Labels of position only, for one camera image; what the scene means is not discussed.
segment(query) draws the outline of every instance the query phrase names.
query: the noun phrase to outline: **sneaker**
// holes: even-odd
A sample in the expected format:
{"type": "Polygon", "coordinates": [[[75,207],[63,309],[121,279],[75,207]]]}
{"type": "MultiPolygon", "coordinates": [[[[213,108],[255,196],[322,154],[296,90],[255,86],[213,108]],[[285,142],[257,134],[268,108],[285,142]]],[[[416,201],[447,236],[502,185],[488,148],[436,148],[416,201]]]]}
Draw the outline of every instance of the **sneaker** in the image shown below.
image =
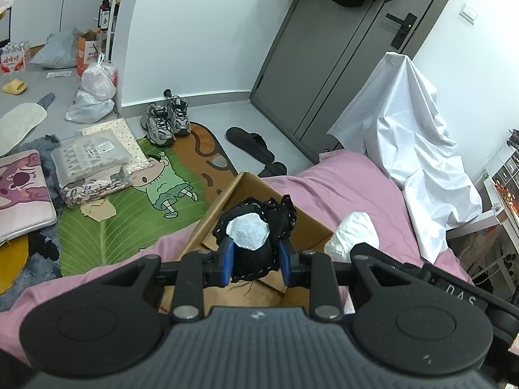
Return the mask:
{"type": "Polygon", "coordinates": [[[168,121],[171,124],[173,133],[178,136],[187,136],[191,133],[191,123],[187,118],[187,102],[178,95],[172,96],[171,91],[164,91],[168,101],[168,121]]]}
{"type": "Polygon", "coordinates": [[[168,108],[150,103],[141,116],[141,126],[152,145],[169,146],[175,142],[175,134],[168,121],[168,108]]]}

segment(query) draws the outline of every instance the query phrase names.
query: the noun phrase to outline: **gray ribbed surface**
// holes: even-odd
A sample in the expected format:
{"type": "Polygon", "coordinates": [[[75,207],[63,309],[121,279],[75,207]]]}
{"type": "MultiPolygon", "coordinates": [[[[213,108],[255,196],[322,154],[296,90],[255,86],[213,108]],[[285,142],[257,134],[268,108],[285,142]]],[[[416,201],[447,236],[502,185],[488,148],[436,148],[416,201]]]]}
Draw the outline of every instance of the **gray ribbed surface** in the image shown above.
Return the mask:
{"type": "Polygon", "coordinates": [[[302,309],[214,308],[173,328],[163,346],[127,372],[94,381],[39,374],[31,389],[484,389],[476,373],[420,380],[388,372],[359,354],[336,325],[302,309]],[[264,316],[256,314],[262,311],[264,316]]]}

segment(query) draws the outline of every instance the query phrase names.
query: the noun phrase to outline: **pink bed sheet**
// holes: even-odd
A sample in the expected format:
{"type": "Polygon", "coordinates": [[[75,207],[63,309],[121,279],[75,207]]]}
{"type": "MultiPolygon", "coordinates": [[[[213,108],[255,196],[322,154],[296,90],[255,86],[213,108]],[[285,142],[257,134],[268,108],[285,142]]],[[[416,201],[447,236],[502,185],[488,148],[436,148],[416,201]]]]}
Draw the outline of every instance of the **pink bed sheet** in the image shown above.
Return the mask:
{"type": "MultiPolygon", "coordinates": [[[[334,151],[322,155],[319,165],[295,177],[273,177],[265,181],[282,195],[290,194],[296,206],[332,230],[347,214],[367,212],[378,233],[381,251],[400,262],[423,265],[401,192],[365,156],[346,150],[334,151]]],[[[0,313],[0,348],[27,362],[18,332],[31,309],[140,256],[156,253],[163,261],[176,260],[193,227],[194,224],[162,237],[152,247],[121,264],[97,267],[83,275],[26,289],[8,312],[0,313]]],[[[440,254],[435,265],[469,281],[450,249],[440,254]]]]}

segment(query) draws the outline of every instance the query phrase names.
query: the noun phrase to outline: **door lock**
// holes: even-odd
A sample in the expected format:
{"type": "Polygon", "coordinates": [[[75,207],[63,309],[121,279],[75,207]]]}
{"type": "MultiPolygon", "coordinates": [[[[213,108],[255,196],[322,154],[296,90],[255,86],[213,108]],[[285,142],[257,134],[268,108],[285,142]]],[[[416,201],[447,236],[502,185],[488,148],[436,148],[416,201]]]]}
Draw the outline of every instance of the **door lock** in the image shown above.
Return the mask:
{"type": "Polygon", "coordinates": [[[407,38],[407,35],[409,35],[409,32],[411,32],[411,29],[413,28],[413,25],[415,24],[418,18],[413,13],[408,13],[405,20],[402,20],[389,13],[386,13],[386,18],[394,22],[397,22],[401,25],[399,31],[396,33],[393,42],[391,43],[392,47],[399,50],[402,44],[404,43],[405,39],[407,38]]]}

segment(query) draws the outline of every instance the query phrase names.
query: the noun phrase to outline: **yellow rug section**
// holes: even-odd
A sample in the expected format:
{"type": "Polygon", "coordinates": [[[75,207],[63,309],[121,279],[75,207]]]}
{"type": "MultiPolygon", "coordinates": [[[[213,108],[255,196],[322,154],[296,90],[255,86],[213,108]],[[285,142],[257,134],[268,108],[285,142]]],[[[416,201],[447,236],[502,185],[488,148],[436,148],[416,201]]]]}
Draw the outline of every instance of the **yellow rug section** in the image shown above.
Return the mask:
{"type": "Polygon", "coordinates": [[[0,294],[8,290],[29,256],[29,238],[22,235],[0,246],[0,294]]]}

